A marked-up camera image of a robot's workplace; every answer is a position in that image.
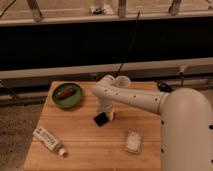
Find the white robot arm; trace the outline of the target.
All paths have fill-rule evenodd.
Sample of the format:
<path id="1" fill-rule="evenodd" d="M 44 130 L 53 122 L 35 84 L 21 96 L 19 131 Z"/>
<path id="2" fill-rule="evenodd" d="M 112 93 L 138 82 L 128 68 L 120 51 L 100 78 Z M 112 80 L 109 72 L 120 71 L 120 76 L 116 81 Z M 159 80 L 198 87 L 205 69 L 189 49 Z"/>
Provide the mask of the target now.
<path id="1" fill-rule="evenodd" d="M 129 89 L 106 75 L 92 92 L 100 107 L 117 101 L 161 117 L 161 171 L 213 171 L 213 108 L 199 91 Z"/>

